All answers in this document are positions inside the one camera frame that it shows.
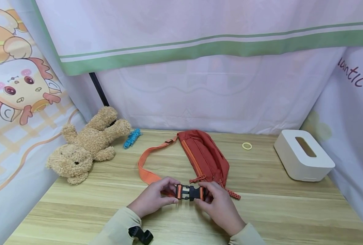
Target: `orange zipper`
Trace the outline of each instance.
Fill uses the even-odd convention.
[[[187,151],[187,154],[191,157],[192,163],[194,163],[194,166],[195,166],[195,168],[196,168],[196,170],[197,170],[197,172],[199,174],[199,177],[202,176],[202,175],[204,175],[202,173],[201,168],[198,165],[198,162],[196,161],[194,155],[192,154],[190,148],[187,146],[187,143],[183,140],[183,141],[181,141],[181,144],[184,147],[184,149]]]

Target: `black pole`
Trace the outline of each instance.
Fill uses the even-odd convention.
[[[104,94],[104,91],[101,88],[100,82],[96,76],[96,73],[91,72],[89,73],[90,78],[92,79],[92,82],[94,84],[94,87],[96,87],[97,93],[100,96],[100,99],[102,101],[102,103],[104,104],[104,106],[109,106],[108,100],[106,98],[106,95]]]

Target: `hand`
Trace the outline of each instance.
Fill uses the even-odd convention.
[[[215,182],[199,182],[199,186],[207,188],[209,194],[205,201],[195,199],[195,203],[228,235],[238,234],[246,223],[237,212],[228,192]]]
[[[179,202],[174,197],[161,197],[161,191],[172,191],[175,193],[176,186],[180,181],[171,177],[151,183],[130,205],[127,207],[140,218],[156,212],[158,209]]]

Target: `strap adjuster buckle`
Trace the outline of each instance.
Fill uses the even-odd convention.
[[[149,230],[143,232],[142,228],[139,226],[134,226],[128,229],[128,234],[132,238],[138,238],[143,245],[149,245],[149,243],[153,240],[153,234]]]

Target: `zipper pull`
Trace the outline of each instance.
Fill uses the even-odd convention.
[[[228,191],[229,195],[230,195],[232,198],[234,198],[234,199],[236,199],[236,200],[240,200],[240,199],[241,199],[241,196],[240,196],[239,194],[236,194],[236,193],[234,193],[233,191],[228,190],[227,188],[225,188],[225,186],[222,184],[222,181],[221,181],[221,180],[220,180],[219,184],[220,184],[220,186],[221,186],[222,188],[224,188],[226,191]]]
[[[206,175],[201,175],[201,176],[199,176],[199,177],[197,177],[197,178],[195,178],[193,180],[190,180],[190,184],[191,183],[197,183],[198,181],[204,180],[205,178],[206,178]]]

